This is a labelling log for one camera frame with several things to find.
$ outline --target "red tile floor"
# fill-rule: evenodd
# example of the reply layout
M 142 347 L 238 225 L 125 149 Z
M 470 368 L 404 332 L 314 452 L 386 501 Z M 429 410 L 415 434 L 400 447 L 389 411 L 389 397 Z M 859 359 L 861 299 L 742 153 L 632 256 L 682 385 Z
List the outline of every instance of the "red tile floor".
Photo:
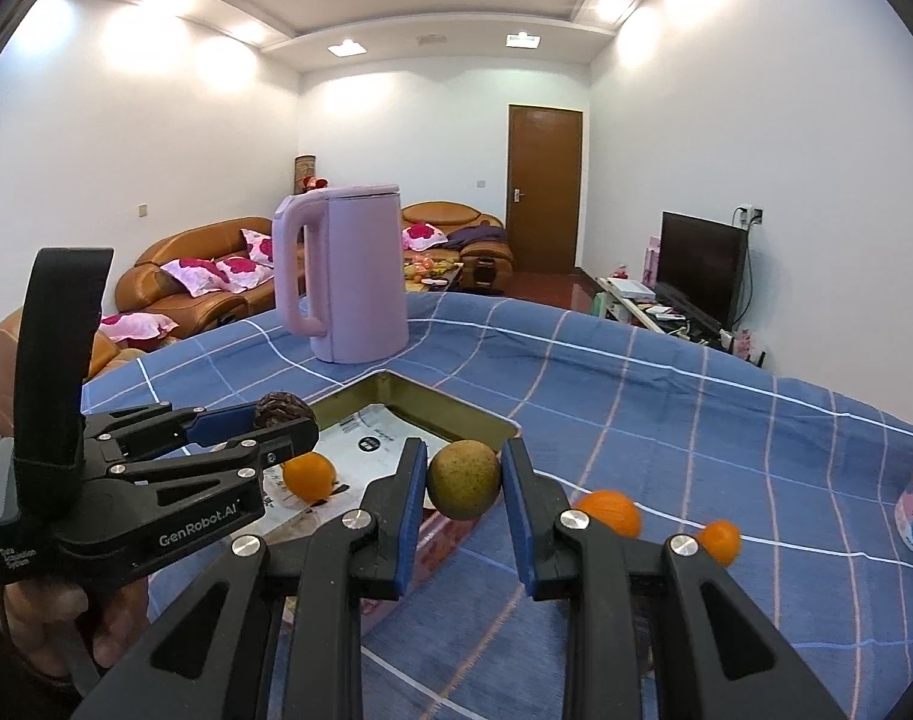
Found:
M 504 291 L 508 298 L 589 314 L 592 296 L 580 286 L 579 276 L 562 274 L 513 274 Z

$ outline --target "blue gripper pad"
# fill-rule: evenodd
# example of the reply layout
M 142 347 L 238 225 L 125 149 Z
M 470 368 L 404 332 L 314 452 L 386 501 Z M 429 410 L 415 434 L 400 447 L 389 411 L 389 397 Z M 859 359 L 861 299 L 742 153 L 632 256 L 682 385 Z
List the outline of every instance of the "blue gripper pad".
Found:
M 228 409 L 205 412 L 197 416 L 186 431 L 186 440 L 200 446 L 213 446 L 236 436 L 253 432 L 256 403 L 230 406 Z
M 536 554 L 520 471 L 525 473 L 528 469 L 532 475 L 533 466 L 529 462 L 522 440 L 511 439 L 503 445 L 501 464 L 503 500 L 506 502 L 506 518 L 509 520 L 513 552 L 517 559 L 517 574 L 526 588 L 526 595 L 532 597 L 536 592 Z
M 421 440 L 408 439 L 403 447 L 400 458 L 400 471 L 405 471 L 405 464 L 413 464 L 413 472 L 409 477 L 409 488 L 406 492 L 406 502 L 403 505 L 402 519 L 400 519 L 400 536 L 397 541 L 397 566 L 393 576 L 393 585 L 397 595 L 406 592 L 409 581 L 413 576 L 413 566 L 416 562 L 416 543 L 420 537 L 420 525 L 423 523 L 423 496 L 426 493 L 426 465 L 429 461 L 429 452 L 426 444 Z

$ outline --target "paper sheet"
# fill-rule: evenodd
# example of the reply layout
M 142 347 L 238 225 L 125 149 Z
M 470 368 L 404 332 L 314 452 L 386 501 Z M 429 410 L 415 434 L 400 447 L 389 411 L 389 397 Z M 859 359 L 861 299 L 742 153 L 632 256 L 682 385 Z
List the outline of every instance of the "paper sheet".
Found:
M 396 473 L 402 447 L 412 437 L 426 442 L 430 459 L 448 444 L 445 439 L 400 419 L 381 403 L 373 403 L 328 427 L 320 433 L 315 451 L 336 466 L 336 488 L 348 485 L 349 489 L 333 495 L 320 506 L 311 507 L 287 490 L 281 466 L 267 469 L 263 473 L 266 514 L 234 535 L 268 536 L 279 529 L 270 541 L 276 541 L 276 536 L 280 539 L 308 536 L 333 517 L 357 509 L 366 485 L 373 479 Z M 424 507 L 433 508 L 429 497 L 424 500 Z

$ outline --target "hand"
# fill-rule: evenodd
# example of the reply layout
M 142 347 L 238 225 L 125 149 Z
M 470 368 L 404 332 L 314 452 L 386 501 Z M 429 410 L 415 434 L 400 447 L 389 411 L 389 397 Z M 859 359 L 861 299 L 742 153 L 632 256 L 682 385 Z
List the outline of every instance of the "hand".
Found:
M 93 658 L 109 668 L 146 630 L 149 581 L 142 579 L 121 589 L 103 610 L 93 637 Z M 6 612 L 13 645 L 40 674 L 66 678 L 69 669 L 48 640 L 46 626 L 70 622 L 89 608 L 85 592 L 61 580 L 27 580 L 6 587 Z

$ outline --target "power outlet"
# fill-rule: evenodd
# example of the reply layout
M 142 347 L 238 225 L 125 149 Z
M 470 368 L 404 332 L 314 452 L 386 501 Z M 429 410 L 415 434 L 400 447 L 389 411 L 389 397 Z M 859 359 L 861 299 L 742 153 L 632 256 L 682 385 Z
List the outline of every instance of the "power outlet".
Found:
M 755 205 L 741 205 L 737 209 L 740 217 L 740 226 L 748 230 L 754 224 L 762 224 L 762 208 Z

